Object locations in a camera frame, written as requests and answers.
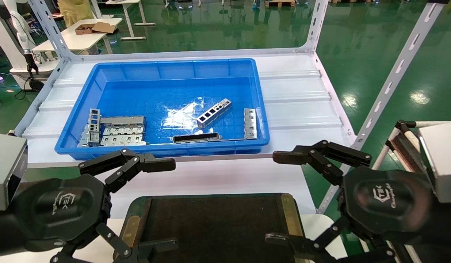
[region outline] green epoxy floor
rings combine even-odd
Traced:
[[[305,43],[312,16],[312,4],[301,0],[295,8],[252,10],[249,0],[205,0],[182,4],[183,10],[164,8],[162,0],[143,0],[146,19],[155,27],[134,27],[135,36],[147,40],[124,41],[129,36],[125,20],[120,32],[110,37],[114,53],[175,52],[248,48],[298,47]],[[322,27],[317,53],[344,105],[352,126],[359,130],[401,48],[422,12],[426,1],[379,0],[379,3],[330,4]],[[192,5],[192,10],[185,10]],[[102,9],[104,14],[124,17],[121,8]],[[132,23],[141,22],[139,9],[130,7]],[[104,50],[103,42],[99,47]],[[35,95],[15,100],[19,90],[12,77],[0,85],[0,133],[13,129],[25,114]],[[394,93],[363,151],[376,156],[394,123],[405,120],[451,120],[451,3],[441,12]],[[389,156],[381,169],[398,168]],[[329,184],[304,167],[316,206]],[[30,169],[28,180],[71,178],[76,168]],[[336,219],[333,203],[327,215]],[[354,235],[345,235],[349,254],[359,253]]]

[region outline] white desk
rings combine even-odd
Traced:
[[[135,26],[155,26],[155,23],[147,23],[146,18],[144,16],[144,10],[142,9],[141,0],[124,0],[115,2],[113,0],[108,0],[105,2],[106,5],[123,5],[123,11],[125,12],[126,23],[128,25],[128,29],[130,30],[130,37],[122,37],[121,40],[135,40],[135,39],[146,39],[146,37],[135,37],[133,33],[133,28],[131,26],[130,16],[128,15],[128,7],[130,5],[137,3],[139,5],[139,12],[141,12],[142,23],[135,23]]]
[[[110,42],[107,38],[107,33],[92,33],[88,35],[77,35],[74,31],[78,26],[82,24],[95,24],[97,22],[104,22],[108,23],[110,25],[118,25],[122,21],[121,18],[100,18],[100,19],[86,19],[86,20],[80,20],[74,25],[70,26],[69,28],[63,30],[61,32],[61,35],[63,39],[66,42],[66,45],[68,46],[69,50],[88,50],[99,40],[102,38],[104,39],[105,46],[107,47],[107,52],[109,54],[113,54],[112,48],[110,47]],[[54,51],[53,45],[51,44],[50,40],[47,40],[43,42],[42,44],[38,45],[37,47],[33,48],[32,51],[34,52],[45,52],[45,51]]]
[[[333,221],[325,215],[301,215],[301,218],[305,236],[313,240],[333,223]],[[120,233],[123,226],[123,219],[109,219],[107,224],[115,233]],[[326,247],[326,249],[335,258],[345,258],[347,256],[347,252],[345,251],[344,244],[340,237],[337,237]],[[46,263],[60,250],[60,248],[57,248],[39,253],[24,252],[0,256],[0,263]],[[110,263],[113,262],[112,255],[113,248],[101,237],[98,237],[92,241],[92,243],[87,245],[87,247],[77,250],[74,254],[74,258],[93,263]]]

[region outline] black metal part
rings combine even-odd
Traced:
[[[417,123],[414,121],[398,120],[396,122],[396,125],[394,125],[394,127],[400,130],[403,125],[405,125],[407,128],[415,128],[417,126]]]
[[[337,260],[325,249],[321,251],[314,250],[313,241],[302,236],[267,233],[265,241],[273,245],[290,247],[294,252],[295,258],[313,260],[314,263],[337,263]]]
[[[119,253],[123,258],[131,256],[131,248],[123,242],[123,240],[117,236],[108,226],[104,223],[100,223],[95,227],[95,231],[112,246],[115,251]]]
[[[449,0],[428,0],[429,3],[437,3],[437,4],[447,4]]]
[[[24,57],[27,62],[27,72],[29,73],[29,79],[34,78],[32,75],[32,70],[35,70],[35,74],[39,74],[39,67],[35,64],[34,61],[34,55],[32,53],[30,54],[24,54]]]
[[[117,167],[120,168],[105,179],[105,184],[111,193],[116,193],[141,171],[153,173],[175,170],[175,160],[172,158],[158,159],[152,153],[137,154],[128,149],[122,149],[78,165],[80,173],[93,176]]]
[[[220,140],[219,133],[202,133],[194,135],[174,136],[173,143],[192,142],[196,140]]]
[[[342,216],[332,226],[326,229],[321,235],[314,240],[317,246],[314,246],[315,250],[323,250],[329,245],[337,236],[339,236],[344,229],[349,226],[350,222],[347,217]]]
[[[326,246],[332,242],[338,235],[334,236]],[[385,247],[376,248],[373,251],[364,254],[348,256],[346,258],[336,259],[331,256],[325,246],[320,245],[317,241],[309,240],[302,236],[288,235],[283,233],[268,233],[265,241],[274,245],[288,246],[294,251],[295,258],[309,259],[314,263],[394,263],[395,253],[385,243]]]
[[[391,151],[394,151],[394,150],[395,150],[395,148],[394,148],[394,146],[393,146],[393,144],[391,143],[390,140],[387,140],[387,141],[384,143],[384,145],[386,145],[387,147],[389,147],[389,149],[390,149]]]
[[[369,166],[372,156],[337,143],[322,140],[312,146],[296,146],[291,152],[275,151],[272,159],[282,164],[309,164],[332,185],[341,185],[343,173],[327,158],[347,165]]]

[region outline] sheet metal part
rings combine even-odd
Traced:
[[[115,125],[105,127],[102,135],[132,135],[142,134],[143,132],[144,125]]]
[[[92,108],[89,110],[89,136],[88,143],[98,144],[100,143],[100,110]]]
[[[257,120],[256,110],[254,108],[245,108],[244,110],[245,122],[245,139],[257,139]]]
[[[223,99],[220,103],[212,106],[209,110],[204,112],[196,119],[198,128],[203,129],[210,125],[215,119],[220,115],[224,114],[230,107],[232,107],[232,102],[228,99]]]
[[[105,126],[143,125],[144,124],[144,116],[100,118],[100,123],[102,123]]]
[[[203,133],[195,135],[180,135],[172,138],[173,143],[198,143],[198,142],[210,142],[220,141],[221,136],[219,133]]]
[[[89,147],[89,125],[86,124],[84,126],[84,130],[81,133],[80,143],[78,143],[78,147]]]
[[[142,141],[142,134],[132,135],[106,135],[102,137],[100,145],[102,146],[130,146],[130,145],[146,145]]]

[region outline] metal bracket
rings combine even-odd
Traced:
[[[245,122],[245,139],[257,139],[256,110],[254,108],[246,108],[244,110]]]
[[[209,124],[211,124],[215,119],[217,119],[220,115],[224,114],[230,107],[232,107],[232,102],[227,99],[223,99],[220,103],[212,106],[209,110],[200,115],[196,122],[198,124],[198,128],[203,129]]]
[[[306,50],[309,53],[314,53],[316,51],[328,5],[329,2],[327,0],[317,0],[316,3],[314,3],[313,16],[308,30],[307,41],[299,48],[300,50]]]
[[[412,30],[407,42],[402,48],[399,57],[394,64],[394,67],[391,69],[381,91],[378,94],[378,97],[375,100],[367,118],[365,119],[362,128],[360,129],[359,135],[355,140],[355,143],[351,146],[355,150],[360,150],[367,140],[369,134],[373,130],[376,122],[378,121],[381,113],[387,105],[387,102],[391,98],[394,93],[397,85],[401,81],[404,76],[407,68],[409,67],[412,59],[417,53],[419,47],[422,45],[422,42],[425,40],[426,35],[428,34],[431,26],[434,24],[435,20],[438,18],[439,13],[443,9],[444,4],[437,3],[427,3],[422,14],[420,15],[417,23]],[[350,166],[343,164],[340,167],[341,171],[346,175],[349,171]],[[317,210],[318,214],[322,214],[326,212],[329,203],[334,198],[337,193],[339,187],[338,186],[330,186],[329,190],[326,192],[326,195],[322,199],[321,204]]]
[[[47,36],[58,57],[62,60],[66,60],[68,57],[72,56],[73,53],[68,49],[68,46],[66,45],[66,42],[63,39],[45,1],[28,0],[28,3],[39,20],[43,30],[47,33]]]

